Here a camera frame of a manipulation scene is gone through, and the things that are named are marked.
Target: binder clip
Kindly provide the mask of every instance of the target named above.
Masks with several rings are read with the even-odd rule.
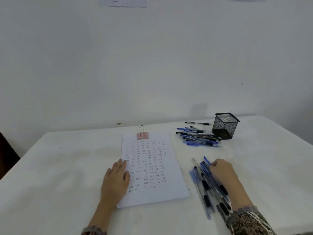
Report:
[[[140,133],[137,133],[137,140],[149,138],[148,132],[145,132],[145,130],[143,129],[144,127],[145,126],[143,126],[143,125],[139,126]]]

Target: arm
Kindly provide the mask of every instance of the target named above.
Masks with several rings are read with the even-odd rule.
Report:
[[[130,175],[125,171],[126,161],[122,159],[106,171],[101,187],[101,199],[88,227],[81,235],[106,235],[110,218],[116,205],[122,200],[129,186]]]
[[[227,224],[233,235],[276,234],[256,206],[253,205],[231,163],[217,159],[210,166],[210,171],[228,191],[233,213],[228,218]]]

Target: white wall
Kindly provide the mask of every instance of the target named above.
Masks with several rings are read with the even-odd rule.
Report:
[[[313,143],[313,0],[0,0],[0,131],[264,115]]]

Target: black wire mesh cup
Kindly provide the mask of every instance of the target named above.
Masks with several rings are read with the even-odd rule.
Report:
[[[232,113],[215,114],[212,133],[222,139],[232,139],[238,122],[240,120]]]

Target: sleeve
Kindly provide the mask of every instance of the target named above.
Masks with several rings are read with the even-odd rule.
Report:
[[[256,206],[234,211],[226,224],[232,235],[276,235]]]
[[[86,227],[82,230],[81,235],[107,235],[106,232],[102,232],[100,228],[96,226]]]

